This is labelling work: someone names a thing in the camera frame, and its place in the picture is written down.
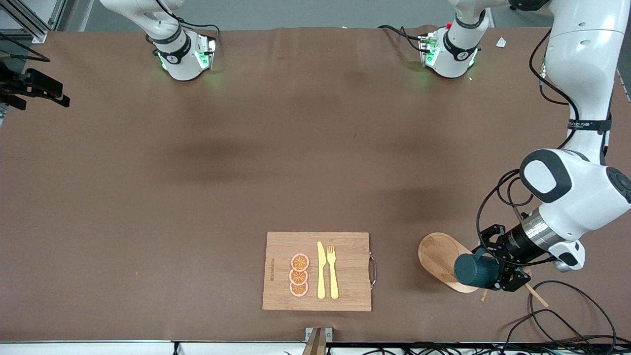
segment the orange slice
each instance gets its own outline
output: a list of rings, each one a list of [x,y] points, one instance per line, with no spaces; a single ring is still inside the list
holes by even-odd
[[[308,290],[309,290],[309,284],[307,283],[300,286],[289,284],[289,292],[291,292],[296,297],[302,297],[306,295]]]
[[[294,269],[291,269],[289,271],[289,281],[296,286],[304,285],[308,278],[309,275],[307,275],[306,270],[296,271]]]
[[[292,258],[292,269],[296,271],[305,271],[309,267],[309,258],[302,253],[296,254]]]

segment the round wooden board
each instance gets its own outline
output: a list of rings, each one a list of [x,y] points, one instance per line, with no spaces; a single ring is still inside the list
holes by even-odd
[[[471,252],[445,233],[427,234],[418,245],[418,260],[425,270],[454,291],[470,293],[478,288],[463,285],[454,276],[454,264],[460,254]]]

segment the yellow fork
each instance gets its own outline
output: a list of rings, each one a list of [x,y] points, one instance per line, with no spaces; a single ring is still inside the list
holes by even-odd
[[[335,247],[326,247],[326,261],[331,267],[331,298],[337,299],[339,297],[338,290],[338,278],[335,276]]]

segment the brown tablecloth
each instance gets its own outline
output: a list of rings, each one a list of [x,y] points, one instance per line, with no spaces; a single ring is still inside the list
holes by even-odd
[[[0,129],[0,339],[293,340],[328,326],[336,340],[504,340],[527,291],[455,293],[416,248],[434,231],[474,247],[499,176],[563,140],[568,109],[528,71],[545,31],[489,30],[455,80],[383,30],[225,32],[218,70],[190,82],[162,71],[143,33],[51,33],[37,49],[52,62],[36,67],[71,107],[30,99]],[[608,163],[631,173],[620,85],[611,110]],[[494,200],[492,223],[516,219]],[[534,281],[579,286],[629,336],[630,229],[627,214],[584,236],[584,270],[544,265]],[[268,231],[369,232],[373,311],[263,311]],[[581,332],[609,332],[581,297],[541,294]],[[544,340],[532,323],[513,339]]]

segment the bamboo cutting board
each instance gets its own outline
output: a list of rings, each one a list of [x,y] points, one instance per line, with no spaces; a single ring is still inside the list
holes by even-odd
[[[331,298],[330,269],[324,267],[326,297],[317,297],[318,252],[317,242],[335,247],[335,271],[339,298]],[[309,289],[302,297],[291,294],[289,273],[291,259],[298,253],[309,257],[307,281]],[[263,285],[264,310],[291,311],[370,311],[368,233],[356,232],[268,232]]]

